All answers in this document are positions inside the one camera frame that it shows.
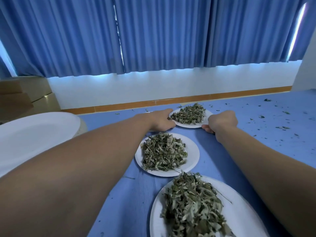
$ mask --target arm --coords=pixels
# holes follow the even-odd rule
[[[314,236],[316,169],[283,155],[237,128],[233,111],[209,117],[202,126],[216,133],[271,212],[295,237]]]
[[[145,134],[175,126],[171,111],[87,132],[0,178],[0,236],[86,236]]]

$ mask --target empty white plate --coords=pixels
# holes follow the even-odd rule
[[[173,113],[177,113],[179,111],[180,111],[180,109],[176,109],[175,111],[172,111],[169,116],[171,116]],[[204,111],[204,115],[205,116],[204,116],[203,121],[201,123],[199,123],[199,124],[196,124],[196,125],[193,125],[193,124],[189,124],[189,125],[188,124],[181,124],[181,123],[179,123],[179,122],[177,122],[175,120],[174,120],[174,122],[176,123],[176,125],[182,126],[182,127],[185,127],[185,128],[200,128],[200,127],[202,127],[202,125],[207,125],[209,123],[207,119],[209,118],[210,115],[213,115],[213,113],[210,112],[209,110],[205,110]]]
[[[198,160],[200,158],[200,151],[198,149],[198,146],[188,137],[184,136],[184,135],[180,135],[177,133],[168,133],[169,135],[172,135],[174,138],[180,138],[182,143],[185,144],[185,148],[184,150],[188,153],[188,157],[186,159],[186,163],[181,165],[180,168],[177,168],[175,170],[169,170],[169,171],[162,171],[162,170],[147,170],[147,172],[149,174],[152,175],[157,175],[157,176],[162,176],[162,177],[171,177],[171,176],[178,176],[181,173],[181,170],[184,172],[188,172],[190,170],[193,169],[193,167],[196,166],[196,164],[198,163]],[[137,164],[144,170],[143,164],[142,164],[142,160],[143,160],[143,152],[142,152],[142,148],[139,145],[136,154],[135,154],[135,159]]]
[[[86,131],[84,121],[66,112],[42,113],[0,125],[0,177]]]
[[[202,180],[211,183],[222,195],[229,199],[232,204],[221,194],[217,194],[223,203],[223,211],[227,224],[236,237],[268,237],[269,234],[263,225],[262,220],[254,211],[251,205],[237,191],[227,184],[207,176],[202,176]],[[150,237],[167,237],[167,226],[163,218],[160,218],[165,206],[164,196],[166,189],[173,183],[173,180],[166,184],[158,193],[150,214]]]

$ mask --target dried leaves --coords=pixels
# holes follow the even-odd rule
[[[188,153],[184,151],[185,144],[181,139],[168,133],[150,136],[141,148],[144,153],[142,164],[145,170],[174,170],[186,162]]]
[[[215,188],[200,174],[182,173],[164,194],[162,211],[171,237],[215,237],[216,232],[234,236],[222,212]]]
[[[170,118],[181,124],[193,124],[201,123],[204,119],[204,111],[202,105],[195,103],[192,106],[186,106],[181,108],[179,112],[173,113]]]

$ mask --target table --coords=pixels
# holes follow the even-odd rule
[[[316,90],[287,92],[236,99],[200,102],[216,114],[234,110],[238,127],[263,144],[316,168]],[[146,111],[177,109],[179,104],[153,106],[133,110],[81,115],[88,129],[115,123]],[[276,128],[286,126],[286,131]],[[271,237],[290,236],[267,209],[229,154],[214,135],[203,129],[176,127],[172,132],[192,139],[200,149],[200,160],[192,169],[234,188],[255,209]],[[160,189],[172,178],[162,178],[143,171],[135,159],[125,176],[106,199],[89,237],[149,237],[152,203]]]

